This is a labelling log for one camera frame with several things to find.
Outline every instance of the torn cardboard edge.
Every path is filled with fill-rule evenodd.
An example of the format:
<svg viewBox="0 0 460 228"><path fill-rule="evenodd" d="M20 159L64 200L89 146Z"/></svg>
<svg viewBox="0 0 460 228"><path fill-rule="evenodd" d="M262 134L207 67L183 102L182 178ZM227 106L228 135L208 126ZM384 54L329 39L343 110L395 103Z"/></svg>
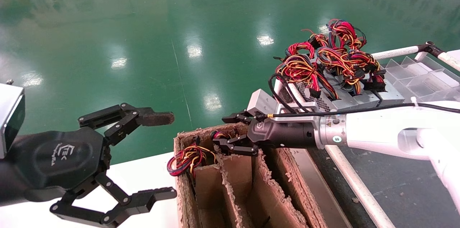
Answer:
<svg viewBox="0 0 460 228"><path fill-rule="evenodd" d="M311 227L326 228L324 216L291 151L288 148L270 149L269 154L273 156L281 174L287 178L287 181L283 179L285 185L289 187L287 190L295 191L290 194L294 207L305 216Z"/></svg>
<svg viewBox="0 0 460 228"><path fill-rule="evenodd" d="M243 124L226 124L198 129L188 133L179 133L177 138L174 139L174 152L177 153L179 150L189 146L192 143L192 138L197 135L201 138L202 146L212 148L213 144L210 138L212 131L232 132L234 128L240 134L246 134L248 130L248 127ZM281 175L280 182L286 185L283 186L287 190L286 193L272 179L271 171L265 163L263 153L260 152L260 155L256 158L239 155L218 155L217 164L197 167L195 171L199 175L197 172L209 171L214 168L212 177L218 177L215 173L216 166L220 168L221 180L213 178L213 183L220 182L220 193L225 202L225 206L222 206L221 209L228 212L227 220L224 220L224 218L216 220L213 219L214 216L208 216L212 211L214 211L213 215L219 214L216 207L210 208L210 212L203 212L197 203L207 201L205 199L200 200L200 196L197 197L197 200L195 199L189 177L182 175L176 178L179 226L181 228L220 227L221 225L224 227L230 225L237 228L258 228L262 226L326 228L322 213L307 184L305 184L294 158L290 155L290 151L286 151L284 148L273 149L273 151L276 152L269 153L269 155L274 158L271 160L276 162L277 168L279 168L277 171L284 174ZM215 186L210 187L214 189L214 195L217 195L215 192L218 189ZM261 212L254 212L254 209L260 209ZM202 223L200 217L207 218L207 222L216 223L214 226L209 226L212 224Z"/></svg>
<svg viewBox="0 0 460 228"><path fill-rule="evenodd" d="M244 124L225 124L205 129L197 129L191 132L178 133L174 138L174 154L189 146L193 137L199 135L202 141L202 146L212 148L211 132L214 130L232 132L237 129L241 134L246 134L248 127ZM180 228L200 228L202 227L199 221L198 206L195 200L192 184L187 175L176 177L177 190L177 208Z"/></svg>

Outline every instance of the white robotic arm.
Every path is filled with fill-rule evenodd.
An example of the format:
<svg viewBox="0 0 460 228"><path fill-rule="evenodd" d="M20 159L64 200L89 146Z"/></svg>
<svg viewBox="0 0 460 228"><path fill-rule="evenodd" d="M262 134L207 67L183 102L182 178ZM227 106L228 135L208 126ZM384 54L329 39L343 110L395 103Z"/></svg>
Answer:
<svg viewBox="0 0 460 228"><path fill-rule="evenodd" d="M429 102L460 109L460 102ZM346 115L346 140L361 148L429 160L460 209L460 114L426 107L400 107Z"/></svg>
<svg viewBox="0 0 460 228"><path fill-rule="evenodd" d="M284 113L286 105L300 112ZM247 138L252 147L246 148L247 141L239 143L236 138L214 142L223 151L245 155L256 155L262 146L324 149L332 144L429 160L460 209L460 175L456 170L460 166L460 102L428 102L420 107L400 104L342 112L320 112L316 102L286 105L257 90L246 110L223 118L226 123L249 124Z"/></svg>

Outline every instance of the robotic arm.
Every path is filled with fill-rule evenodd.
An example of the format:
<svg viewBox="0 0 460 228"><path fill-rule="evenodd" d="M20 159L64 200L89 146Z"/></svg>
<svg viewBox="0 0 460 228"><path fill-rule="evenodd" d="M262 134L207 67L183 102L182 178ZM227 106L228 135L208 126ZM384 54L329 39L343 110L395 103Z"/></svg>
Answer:
<svg viewBox="0 0 460 228"><path fill-rule="evenodd" d="M343 114L319 112L316 102L304 102L301 106L311 112L282 114L285 107L259 89L246 110L222 118L225 123L246 123L248 134L213 141L224 152L252 156L264 146L324 149L325 145L339 145L429 160L460 209L460 102L430 105L433 107L383 107L386 109ZM288 106L300 109L296 103Z"/></svg>
<svg viewBox="0 0 460 228"><path fill-rule="evenodd" d="M177 196L172 187L127 195L106 176L110 147L141 125L169 125L171 112L154 112L127 103L78 118L79 129L19 136L24 120L23 88L0 84L0 206L62 197L50 211L58 217L97 227L117 227L131 215L147 213L158 200ZM95 131L115 123L104 135ZM98 186L118 204L107 213L72 206Z"/></svg>

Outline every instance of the black wire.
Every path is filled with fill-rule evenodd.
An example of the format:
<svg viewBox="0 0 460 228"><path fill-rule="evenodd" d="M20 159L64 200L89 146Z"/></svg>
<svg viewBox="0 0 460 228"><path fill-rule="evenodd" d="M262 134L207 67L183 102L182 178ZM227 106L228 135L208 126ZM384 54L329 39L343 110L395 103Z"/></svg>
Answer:
<svg viewBox="0 0 460 228"><path fill-rule="evenodd" d="M268 79L268 87L270 88L270 91L271 93L273 94L273 96L278 100L278 102L281 102L281 104L287 109L289 110L289 112L293 113L293 114L296 114L297 112L292 108L292 107L289 107L289 105L283 100L281 99L281 97L275 92L275 89L273 88L273 83L271 83L271 80L273 80L273 78L275 78L276 76L279 76L281 78L283 78L281 76L281 74L272 74L270 79Z"/></svg>
<svg viewBox="0 0 460 228"><path fill-rule="evenodd" d="M460 109L456 108L449 108L449 107L442 107L438 105L433 105L433 104L427 104L427 103L418 103L415 105L415 103L401 103L401 104L393 104L393 105L387 105L387 106L381 106L381 107L374 107L374 108L363 108L363 109L350 109L350 110L342 110L342 111L335 111L335 112L312 112L312 113L297 113L297 114L274 114L273 117L308 117L308 116L330 116L330 115L341 115L341 114L350 114L350 113L360 113L360 112L368 112L368 111L376 111L376 110L381 110L381 109L390 109L390 108L398 108L398 107L426 107L426 108L432 108L432 109L437 109L437 110L442 110L442 111L447 111L447 112L453 112L453 113L460 113Z"/></svg>
<svg viewBox="0 0 460 228"><path fill-rule="evenodd" d="M292 92L292 90L291 90L291 87L289 87L289 84L288 84L288 82L286 81L286 77L284 77L284 76L282 76L281 74L278 74L278 73L273 74L273 75L270 77L269 81L268 81L268 85L270 86L270 90L271 90L271 92L273 93L273 96L275 96L276 92L275 92L275 89L272 89L272 88L273 88L273 85L271 84L271 80L272 80L275 76L281 78L281 82L283 83L284 86L286 86L286 89L287 89L287 91L289 92L289 95L290 95L290 96L292 97L292 99L295 101L295 103L297 104L297 106L298 106L299 108L301 108L302 110L304 110L304 112L308 112L308 109L307 109L306 107L302 106L302 104L301 104L301 103L296 99L296 97L294 96L294 94L293 94L293 92ZM275 97L276 97L277 99L279 98L278 100L281 102L281 104L283 104L284 107L286 107L286 108L289 107L289 105L288 105L285 101L283 101L283 100L281 99L281 97L278 96L278 94L276 94ZM296 114L296 113L297 113L294 109L292 109L292 107L289 107L289 108L288 108L288 110L289 110L291 113L293 113L293 114Z"/></svg>

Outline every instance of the cardboard compartment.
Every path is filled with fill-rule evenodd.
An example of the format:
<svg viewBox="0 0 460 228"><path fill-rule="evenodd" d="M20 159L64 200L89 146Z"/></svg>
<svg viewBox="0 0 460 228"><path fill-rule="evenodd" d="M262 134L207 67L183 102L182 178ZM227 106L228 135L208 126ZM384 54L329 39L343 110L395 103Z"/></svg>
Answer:
<svg viewBox="0 0 460 228"><path fill-rule="evenodd" d="M217 164L195 170L195 201L202 228L230 228L235 219L231 205L224 204L228 194L222 186L222 174Z"/></svg>
<svg viewBox="0 0 460 228"><path fill-rule="evenodd" d="M247 126L222 125L174 139L174 150L200 135L210 148L213 130L247 133ZM287 149L259 151L258 157L218 154L217 164L195 169L195 186L177 177L179 224L182 228L325 228L324 219Z"/></svg>

